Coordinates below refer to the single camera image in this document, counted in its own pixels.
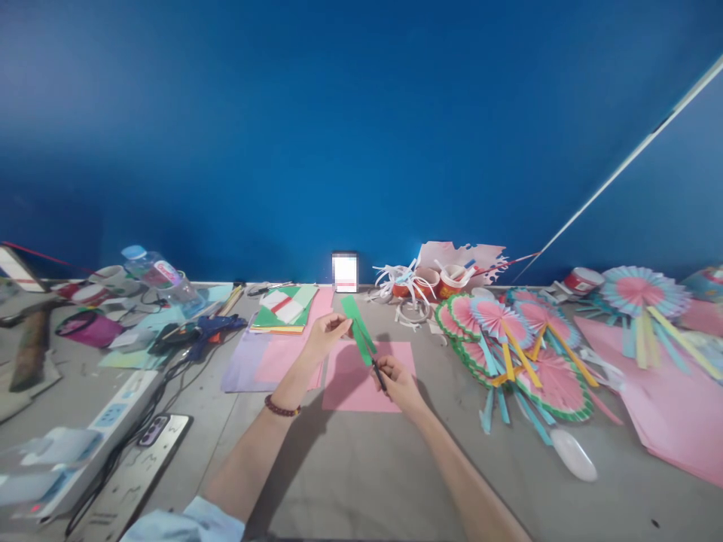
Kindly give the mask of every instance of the blue wall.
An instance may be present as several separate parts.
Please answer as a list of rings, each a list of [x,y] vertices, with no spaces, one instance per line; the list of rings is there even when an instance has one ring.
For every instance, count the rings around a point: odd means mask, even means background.
[[[723,259],[719,75],[522,275],[549,284],[582,265],[650,267],[674,279]]]
[[[197,280],[328,282],[352,249],[367,281],[431,239],[527,254],[723,52],[722,20],[690,0],[5,2],[0,234],[80,265],[140,242]]]

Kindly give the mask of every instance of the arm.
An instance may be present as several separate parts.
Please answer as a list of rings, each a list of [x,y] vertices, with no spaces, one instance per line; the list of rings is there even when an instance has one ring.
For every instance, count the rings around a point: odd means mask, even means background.
[[[299,406],[314,370],[351,323],[338,314],[314,322],[304,350],[271,396],[273,404],[286,410]],[[263,408],[211,479],[204,498],[247,523],[294,420]]]
[[[469,540],[529,542],[522,525],[468,461],[434,413],[425,404],[414,378],[392,356],[379,360],[387,393],[417,426],[452,494]],[[381,390],[377,376],[372,378]]]

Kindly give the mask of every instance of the yellow paper strip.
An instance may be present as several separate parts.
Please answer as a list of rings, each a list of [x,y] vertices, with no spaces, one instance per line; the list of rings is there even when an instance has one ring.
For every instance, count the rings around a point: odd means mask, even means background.
[[[653,332],[653,321],[647,312],[643,313],[645,319],[645,338],[648,343],[648,353],[650,354],[650,365],[653,367],[660,366],[660,347],[657,344],[655,333]]]
[[[510,356],[510,346],[502,343],[502,351],[505,354],[505,366],[507,367],[507,378],[514,382],[514,367],[512,366],[512,356]]]
[[[545,335],[545,330],[548,329],[548,325],[545,324],[545,326],[540,330],[540,334],[537,336],[537,340],[535,341],[535,348],[532,349],[532,354],[530,354],[530,358],[532,361],[537,361],[537,357],[540,355],[540,346],[542,346],[542,336]]]
[[[645,356],[645,319],[642,316],[636,318],[635,322],[635,359],[638,367],[648,368],[648,359]]]
[[[538,378],[537,374],[535,373],[534,369],[532,368],[532,365],[529,364],[529,361],[527,359],[527,356],[525,356],[525,352],[520,348],[520,344],[517,342],[517,339],[515,336],[510,332],[510,328],[507,327],[507,324],[505,321],[502,321],[502,327],[505,329],[505,333],[507,334],[507,338],[512,343],[512,346],[514,347],[514,350],[517,352],[517,356],[520,358],[520,361],[522,361],[522,365],[527,369],[527,374],[529,374],[529,379],[532,380],[532,383],[535,385],[536,388],[542,387],[542,382],[540,382],[540,378]]]
[[[575,353],[572,351],[572,349],[569,346],[567,346],[567,343],[565,341],[563,341],[563,338],[560,336],[559,333],[557,333],[557,330],[552,326],[548,326],[548,329],[550,331],[552,331],[552,334],[563,346],[563,348],[565,349],[565,352],[567,352],[567,355],[572,360],[572,363],[574,363],[577,366],[577,368],[580,370],[580,372],[582,373],[582,376],[587,381],[587,384],[593,388],[598,388],[600,386],[600,384],[597,383],[597,380],[595,380],[593,378],[593,376],[590,374],[590,371],[587,370],[587,367],[585,366],[585,364],[582,363],[582,361],[580,361],[580,359],[575,355]]]
[[[665,316],[663,316],[660,311],[658,311],[655,307],[648,307],[648,311],[655,317],[656,320],[660,322],[660,325],[662,325],[665,328],[665,331],[670,333],[673,336],[673,339],[678,341],[680,346],[682,346],[685,351],[693,356],[695,358],[695,361],[697,361],[702,368],[704,368],[706,371],[710,373],[710,376],[712,376],[714,379],[719,380],[723,378],[723,375],[721,375],[721,372],[715,368],[710,361],[706,359],[706,357],[701,354],[692,344],[690,344],[683,335],[680,334],[680,332],[676,329],[676,327],[671,324]]]

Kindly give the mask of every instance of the bottle cap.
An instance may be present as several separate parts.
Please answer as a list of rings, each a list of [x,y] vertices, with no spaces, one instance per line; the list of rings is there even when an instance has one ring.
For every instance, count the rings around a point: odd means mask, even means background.
[[[124,248],[120,251],[123,256],[129,260],[137,260],[140,257],[144,257],[147,252],[141,245],[131,245],[130,247]]]

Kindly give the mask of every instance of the power strip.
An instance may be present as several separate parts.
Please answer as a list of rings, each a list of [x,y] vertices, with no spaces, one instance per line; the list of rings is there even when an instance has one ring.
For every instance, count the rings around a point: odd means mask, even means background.
[[[98,431],[101,437],[87,450],[84,463],[74,467],[56,465],[53,470],[60,470],[62,474],[53,487],[40,500],[18,507],[12,519],[37,519],[45,523],[69,512],[100,472],[108,454],[138,421],[162,379],[158,371],[136,371],[88,425],[88,429]]]

